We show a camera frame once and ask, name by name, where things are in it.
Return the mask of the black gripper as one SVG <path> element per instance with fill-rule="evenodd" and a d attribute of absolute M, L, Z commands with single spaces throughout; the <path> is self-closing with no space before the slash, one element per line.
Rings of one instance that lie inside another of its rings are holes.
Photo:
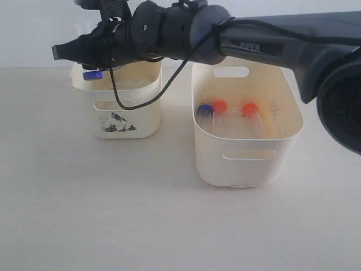
<path fill-rule="evenodd" d="M 95 68 L 119 67 L 113 56 L 116 42 L 114 33 L 122 23 L 132 18 L 128 1 L 74 1 L 84 10 L 100 12 L 100 22 L 90 35 L 81 35 L 73 41 L 51 47 L 54 60 L 91 63 L 95 57 Z"/>

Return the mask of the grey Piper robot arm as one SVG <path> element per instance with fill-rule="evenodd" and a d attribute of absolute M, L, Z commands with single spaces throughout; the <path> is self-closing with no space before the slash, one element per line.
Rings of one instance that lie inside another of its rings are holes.
<path fill-rule="evenodd" d="M 113 71 L 165 58 L 216 65 L 226 57 L 293 71 L 303 103 L 316 101 L 319 119 L 343 147 L 360 153 L 360 12 L 236 18 L 207 1 L 161 7 L 144 1 L 77 1 L 98 10 L 88 34 L 54 45 L 55 60 L 88 71 Z"/>

